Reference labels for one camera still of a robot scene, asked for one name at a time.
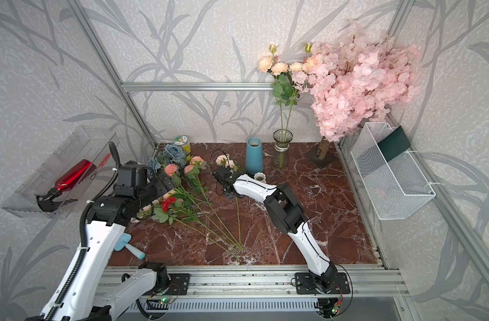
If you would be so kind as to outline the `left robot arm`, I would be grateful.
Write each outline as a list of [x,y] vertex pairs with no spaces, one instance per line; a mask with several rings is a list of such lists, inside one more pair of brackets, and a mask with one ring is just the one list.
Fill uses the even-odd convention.
[[142,295],[169,286],[165,265],[146,262],[111,292],[95,294],[131,219],[174,188],[165,172],[149,177],[147,166],[133,161],[119,165],[115,176],[114,194],[100,193],[83,211],[80,245],[56,292],[34,320],[116,320]]

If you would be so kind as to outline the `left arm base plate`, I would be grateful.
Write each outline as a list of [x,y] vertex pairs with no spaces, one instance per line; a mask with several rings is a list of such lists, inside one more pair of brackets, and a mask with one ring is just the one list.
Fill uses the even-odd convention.
[[146,295],[155,296],[186,296],[190,274],[168,274],[158,276],[155,286]]

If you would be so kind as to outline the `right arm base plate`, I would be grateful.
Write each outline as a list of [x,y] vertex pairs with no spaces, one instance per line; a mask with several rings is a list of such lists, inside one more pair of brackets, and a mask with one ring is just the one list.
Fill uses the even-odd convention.
[[329,284],[309,272],[299,272],[295,274],[293,284],[299,295],[351,294],[350,281],[344,272],[338,272]]

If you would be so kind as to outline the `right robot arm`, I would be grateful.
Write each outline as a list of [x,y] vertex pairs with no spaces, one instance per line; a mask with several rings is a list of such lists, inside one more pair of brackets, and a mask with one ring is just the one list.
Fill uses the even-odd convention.
[[222,185],[227,199],[246,196],[263,204],[274,226],[287,234],[306,260],[315,289],[327,294],[332,289],[338,269],[316,242],[304,208],[287,183],[269,185],[250,177],[245,171],[232,172],[219,166],[212,176]]

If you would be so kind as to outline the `cream pink rose stem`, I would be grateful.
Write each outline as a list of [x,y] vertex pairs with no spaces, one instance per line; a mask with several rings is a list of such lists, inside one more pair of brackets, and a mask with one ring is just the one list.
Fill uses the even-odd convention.
[[281,81],[279,80],[279,76],[283,72],[288,71],[288,65],[279,61],[279,57],[277,55],[277,46],[275,44],[269,44],[269,53],[262,57],[258,62],[258,70],[262,73],[268,73],[273,77],[273,97],[275,98],[276,105],[279,107],[279,115],[281,122],[285,120],[286,115],[283,110],[283,114],[281,114]]

